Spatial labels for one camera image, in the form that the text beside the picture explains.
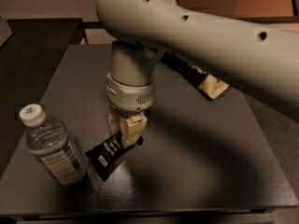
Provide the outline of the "beige taped gripper finger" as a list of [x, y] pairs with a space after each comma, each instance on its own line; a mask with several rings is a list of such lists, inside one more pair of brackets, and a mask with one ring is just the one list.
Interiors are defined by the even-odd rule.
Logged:
[[143, 111], [128, 118], [120, 117], [121, 143], [123, 147], [130, 147], [136, 143], [143, 133], [147, 121], [148, 119]]
[[112, 105], [107, 106], [107, 123], [111, 135], [121, 130], [120, 114]]

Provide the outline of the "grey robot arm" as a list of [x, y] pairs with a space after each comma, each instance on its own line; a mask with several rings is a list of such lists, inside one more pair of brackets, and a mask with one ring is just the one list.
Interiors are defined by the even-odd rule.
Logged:
[[111, 106], [139, 120], [152, 104], [152, 67], [165, 51], [290, 119], [299, 118], [299, 34], [179, 7], [175, 0], [97, 0], [114, 37]]

